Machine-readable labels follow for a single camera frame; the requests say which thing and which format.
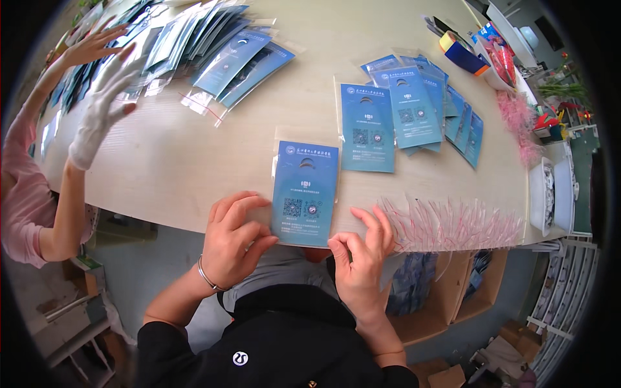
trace wrist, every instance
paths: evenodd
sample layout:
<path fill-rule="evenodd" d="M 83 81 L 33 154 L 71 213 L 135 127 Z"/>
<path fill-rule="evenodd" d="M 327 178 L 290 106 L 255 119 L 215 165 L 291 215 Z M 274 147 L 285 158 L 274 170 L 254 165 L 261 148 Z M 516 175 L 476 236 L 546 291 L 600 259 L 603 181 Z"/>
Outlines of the wrist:
<path fill-rule="evenodd" d="M 356 324 L 358 326 L 373 327 L 387 320 L 386 312 L 381 306 L 367 308 L 364 311 L 352 311 L 356 316 Z"/>
<path fill-rule="evenodd" d="M 197 299 L 205 299 L 214 295 L 217 290 L 212 289 L 205 279 L 202 278 L 198 271 L 198 263 L 194 264 L 192 268 L 186 273 L 188 281 L 191 285 L 190 289 L 193 291 L 193 295 Z"/>

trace white container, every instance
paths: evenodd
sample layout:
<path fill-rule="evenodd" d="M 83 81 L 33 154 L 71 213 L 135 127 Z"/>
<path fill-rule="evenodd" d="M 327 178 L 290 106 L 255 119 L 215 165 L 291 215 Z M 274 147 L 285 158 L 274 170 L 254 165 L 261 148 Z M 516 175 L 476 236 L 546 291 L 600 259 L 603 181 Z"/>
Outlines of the white container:
<path fill-rule="evenodd" d="M 554 225 L 571 233 L 574 226 L 574 185 L 569 159 L 554 166 Z"/>
<path fill-rule="evenodd" d="M 530 186 L 530 224 L 542 231 L 546 237 L 550 229 L 545 225 L 545 175 L 543 165 L 552 167 L 552 162 L 542 157 L 542 162 L 528 173 L 528 185 Z"/>

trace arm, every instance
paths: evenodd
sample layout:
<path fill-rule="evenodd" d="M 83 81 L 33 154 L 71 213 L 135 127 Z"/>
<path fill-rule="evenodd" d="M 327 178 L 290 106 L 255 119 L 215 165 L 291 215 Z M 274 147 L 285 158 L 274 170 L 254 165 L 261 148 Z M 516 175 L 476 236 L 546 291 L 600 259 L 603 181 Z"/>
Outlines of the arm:
<path fill-rule="evenodd" d="M 278 241 L 270 235 L 267 225 L 244 223 L 248 210 L 269 204 L 255 192 L 241 191 L 211 207 L 201 261 L 210 282 L 223 289 L 236 285 L 255 270 L 261 255 Z M 213 294 L 215 290 L 199 274 L 197 263 L 155 297 L 147 307 L 143 324 L 165 322 L 186 333 L 184 328 L 198 305 Z"/>
<path fill-rule="evenodd" d="M 103 46 L 105 46 L 108 41 L 126 33 L 124 28 L 125 25 L 120 25 L 104 32 L 101 32 L 100 28 L 88 38 L 67 49 L 67 51 L 62 54 L 62 56 L 54 62 L 54 64 L 52 64 L 50 69 L 48 69 L 33 92 L 30 94 L 28 100 L 24 104 L 26 112 L 33 115 L 36 114 L 45 100 L 45 96 L 58 82 L 58 79 L 64 71 L 63 69 L 67 69 L 68 66 L 72 66 L 74 64 L 87 63 L 93 59 L 98 59 L 110 53 L 118 52 L 120 50 L 119 48 L 103 48 Z M 133 45 L 127 47 L 116 58 L 114 58 L 112 63 L 107 67 L 107 69 L 111 68 L 113 70 L 112 74 L 108 71 L 108 76 L 115 74 L 120 76 L 123 75 L 122 72 L 119 72 L 120 64 L 127 59 L 129 54 L 132 52 L 133 47 Z M 102 84 L 107 84 L 108 80 L 109 78 L 106 78 L 105 76 L 101 77 Z M 113 92 L 116 91 L 116 84 L 112 85 L 112 89 L 114 89 Z M 104 90 L 104 93 L 102 94 L 93 95 L 89 104 L 99 103 L 102 105 L 102 109 L 100 109 L 99 112 L 108 114 L 110 110 L 109 105 L 112 102 L 112 99 L 108 99 L 110 95 L 111 93 L 107 93 L 107 90 Z M 120 119 L 123 115 L 132 112 L 134 109 L 135 104 L 123 107 L 123 114 L 117 115 L 115 119 L 110 119 L 105 116 L 92 117 L 89 114 L 89 112 L 92 112 L 92 109 L 88 109 L 89 112 L 85 115 L 80 127 L 81 129 L 96 128 L 99 130 L 109 128 L 116 120 Z M 81 138 L 83 136 L 83 130 L 78 130 L 76 138 Z M 99 148 L 99 144 L 100 142 L 93 147 L 89 147 L 90 150 L 94 150 L 91 153 L 92 158 L 94 158 L 95 152 L 97 148 Z M 45 261 L 63 261 L 78 254 L 80 239 L 83 234 L 85 223 L 84 171 L 86 169 L 87 168 L 80 168 L 75 163 L 75 159 L 72 158 L 72 154 L 70 154 L 70 157 L 65 163 L 65 169 L 63 170 L 63 180 L 60 186 L 60 199 L 58 201 L 56 216 L 54 218 L 54 226 L 52 228 L 43 228 L 39 232 L 39 250 L 41 257 Z"/>
<path fill-rule="evenodd" d="M 384 258 L 394 248 L 392 228 L 386 214 L 375 205 L 373 217 L 363 209 L 351 213 L 368 227 L 365 241 L 357 233 L 338 233 L 328 240 L 336 264 L 338 295 L 356 316 L 356 331 L 365 340 L 380 367 L 406 366 L 401 340 L 389 322 L 379 291 Z M 347 249 L 351 251 L 350 262 Z"/>
<path fill-rule="evenodd" d="M 63 261 L 78 254 L 84 230 L 84 171 L 65 163 L 53 228 L 39 232 L 39 250 L 45 261 Z"/>

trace gloved hand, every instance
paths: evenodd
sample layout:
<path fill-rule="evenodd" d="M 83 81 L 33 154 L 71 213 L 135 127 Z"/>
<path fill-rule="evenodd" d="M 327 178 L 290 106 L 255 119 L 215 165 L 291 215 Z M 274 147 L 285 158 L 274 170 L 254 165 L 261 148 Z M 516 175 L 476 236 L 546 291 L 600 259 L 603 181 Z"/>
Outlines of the gloved hand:
<path fill-rule="evenodd" d="M 69 145 L 69 159 L 79 169 L 90 169 L 95 154 L 110 128 L 136 109 L 136 104 L 124 104 L 114 110 L 110 105 L 118 93 L 137 80 L 143 61 L 134 61 L 122 68 L 123 62 L 134 49 L 131 44 L 115 56 L 106 66 L 86 109 L 86 115 Z"/>

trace table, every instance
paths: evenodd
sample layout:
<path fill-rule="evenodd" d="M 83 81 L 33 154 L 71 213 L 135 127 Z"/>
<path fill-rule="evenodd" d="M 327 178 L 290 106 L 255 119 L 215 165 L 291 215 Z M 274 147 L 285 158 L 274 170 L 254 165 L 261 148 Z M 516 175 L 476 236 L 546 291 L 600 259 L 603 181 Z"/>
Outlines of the table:
<path fill-rule="evenodd" d="M 528 224 L 528 174 L 514 138 L 504 129 L 495 90 L 450 62 L 423 20 L 437 16 L 466 36 L 478 28 L 463 0 L 259 0 L 250 11 L 277 17 L 280 36 L 307 51 L 260 85 L 218 128 L 181 105 L 180 93 L 189 90 L 183 80 L 173 81 L 157 96 L 141 98 L 138 109 L 111 129 L 88 171 L 87 203 L 203 233 L 209 209 L 221 197 L 242 189 L 271 197 L 277 126 L 335 136 L 333 74 L 351 72 L 352 58 L 379 47 L 417 48 L 450 75 L 449 83 L 482 117 L 485 131 L 478 168 L 470 167 L 445 142 L 440 153 L 421 151 L 408 158 L 396 152 L 394 174 L 342 171 L 332 233 L 364 233 L 349 206 L 370 209 L 384 196 L 403 208 L 408 193 L 434 201 L 478 199 L 488 211 L 492 207 L 515 211 L 525 220 L 520 243 L 550 239 Z M 59 106 L 48 108 L 42 117 L 37 146 L 42 127 Z M 60 190 L 67 148 L 85 109 L 82 101 L 62 117 L 44 161 L 35 153 L 55 191 Z M 251 218 L 267 222 L 269 217 L 269 209 L 261 209 Z"/>

